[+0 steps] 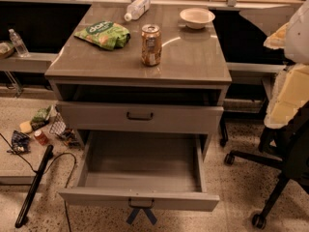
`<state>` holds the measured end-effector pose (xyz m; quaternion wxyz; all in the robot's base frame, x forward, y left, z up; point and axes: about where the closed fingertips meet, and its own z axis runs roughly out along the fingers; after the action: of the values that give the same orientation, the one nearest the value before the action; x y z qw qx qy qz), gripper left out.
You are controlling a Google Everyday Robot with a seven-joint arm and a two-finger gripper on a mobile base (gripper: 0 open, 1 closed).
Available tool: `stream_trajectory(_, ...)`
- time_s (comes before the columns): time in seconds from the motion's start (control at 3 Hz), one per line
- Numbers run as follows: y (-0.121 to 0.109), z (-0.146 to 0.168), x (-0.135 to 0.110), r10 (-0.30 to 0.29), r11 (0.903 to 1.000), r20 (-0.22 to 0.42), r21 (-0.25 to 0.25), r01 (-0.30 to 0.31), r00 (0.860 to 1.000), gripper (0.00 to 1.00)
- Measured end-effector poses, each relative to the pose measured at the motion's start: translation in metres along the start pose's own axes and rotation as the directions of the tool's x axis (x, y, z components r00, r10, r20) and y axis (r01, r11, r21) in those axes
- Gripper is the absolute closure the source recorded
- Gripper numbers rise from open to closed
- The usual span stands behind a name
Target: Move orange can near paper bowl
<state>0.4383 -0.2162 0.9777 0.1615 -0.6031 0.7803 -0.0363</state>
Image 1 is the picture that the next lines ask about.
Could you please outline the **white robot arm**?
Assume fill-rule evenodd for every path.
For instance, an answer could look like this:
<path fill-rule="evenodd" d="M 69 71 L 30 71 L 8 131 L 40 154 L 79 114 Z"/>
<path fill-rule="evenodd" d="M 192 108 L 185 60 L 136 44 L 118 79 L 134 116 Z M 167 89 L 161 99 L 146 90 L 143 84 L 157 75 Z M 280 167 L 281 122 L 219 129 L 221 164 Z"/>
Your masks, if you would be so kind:
<path fill-rule="evenodd" d="M 285 57 L 294 62 L 276 76 L 264 120 L 268 128 L 280 129 L 309 101 L 309 0 L 267 37 L 264 46 L 283 49 Z"/>

